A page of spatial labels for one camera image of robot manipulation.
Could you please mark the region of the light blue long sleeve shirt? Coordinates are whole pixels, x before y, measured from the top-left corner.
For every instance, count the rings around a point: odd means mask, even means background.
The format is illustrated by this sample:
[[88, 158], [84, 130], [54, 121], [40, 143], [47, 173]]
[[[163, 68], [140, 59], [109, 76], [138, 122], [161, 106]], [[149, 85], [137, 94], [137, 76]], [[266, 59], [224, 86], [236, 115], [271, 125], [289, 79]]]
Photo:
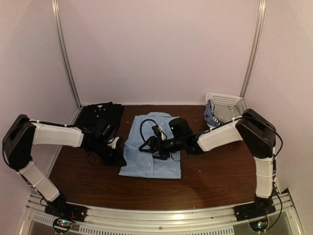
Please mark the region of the light blue long sleeve shirt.
[[126, 166], [121, 167], [119, 175], [155, 179], [180, 179], [180, 152], [172, 154], [166, 160], [156, 159], [158, 153], [140, 152], [139, 147], [148, 137], [154, 135], [152, 127], [157, 124], [165, 135], [173, 138], [169, 122], [175, 119], [168, 113], [150, 112], [146, 115], [135, 116], [128, 139], [124, 144], [123, 157]]

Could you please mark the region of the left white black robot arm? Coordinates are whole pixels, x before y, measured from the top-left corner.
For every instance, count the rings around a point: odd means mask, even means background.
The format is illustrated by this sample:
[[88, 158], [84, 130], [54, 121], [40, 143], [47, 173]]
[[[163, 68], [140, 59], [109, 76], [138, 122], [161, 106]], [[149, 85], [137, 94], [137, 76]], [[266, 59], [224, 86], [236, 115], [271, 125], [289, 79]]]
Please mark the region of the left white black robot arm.
[[7, 166], [20, 174], [59, 217], [66, 217], [70, 213], [67, 199], [34, 163], [32, 147], [47, 144], [82, 148], [98, 155], [102, 164], [125, 166], [121, 142], [114, 126], [104, 119], [99, 119], [94, 126], [84, 126], [45, 122], [19, 115], [2, 140], [2, 157]]

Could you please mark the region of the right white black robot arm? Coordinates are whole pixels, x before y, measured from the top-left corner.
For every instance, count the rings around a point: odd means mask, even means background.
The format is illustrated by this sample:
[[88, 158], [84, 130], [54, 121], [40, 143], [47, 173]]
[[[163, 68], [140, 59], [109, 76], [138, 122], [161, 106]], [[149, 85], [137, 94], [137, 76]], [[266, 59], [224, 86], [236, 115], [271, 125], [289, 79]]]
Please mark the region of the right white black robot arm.
[[251, 212], [261, 216], [269, 209], [276, 174], [276, 128], [253, 109], [247, 109], [239, 117], [201, 133], [193, 133], [187, 120], [175, 118], [169, 122], [173, 138], [169, 139], [162, 128], [155, 124], [154, 135], [143, 140], [140, 152], [159, 154], [162, 160], [171, 154], [185, 151], [188, 155], [201, 155], [214, 148], [243, 141], [256, 165], [256, 192]]

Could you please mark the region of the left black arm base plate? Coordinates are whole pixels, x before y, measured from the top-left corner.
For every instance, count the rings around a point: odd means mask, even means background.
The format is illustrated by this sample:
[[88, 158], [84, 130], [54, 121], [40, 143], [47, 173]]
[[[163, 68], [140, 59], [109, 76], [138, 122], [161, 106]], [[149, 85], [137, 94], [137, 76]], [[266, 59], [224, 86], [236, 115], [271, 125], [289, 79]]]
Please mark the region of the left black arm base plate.
[[67, 203], [66, 201], [62, 200], [57, 202], [47, 201], [45, 213], [66, 219], [68, 221], [84, 222], [87, 213], [87, 207]]

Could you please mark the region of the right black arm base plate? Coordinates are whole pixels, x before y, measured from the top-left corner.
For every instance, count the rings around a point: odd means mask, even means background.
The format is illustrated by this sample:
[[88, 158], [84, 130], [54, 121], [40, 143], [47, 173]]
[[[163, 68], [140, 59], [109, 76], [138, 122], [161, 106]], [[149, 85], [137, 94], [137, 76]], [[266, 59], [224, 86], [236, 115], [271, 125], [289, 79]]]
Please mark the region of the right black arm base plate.
[[237, 221], [251, 220], [258, 217], [265, 217], [270, 213], [276, 212], [274, 204], [271, 202], [268, 207], [257, 204], [256, 202], [237, 205], [234, 207]]

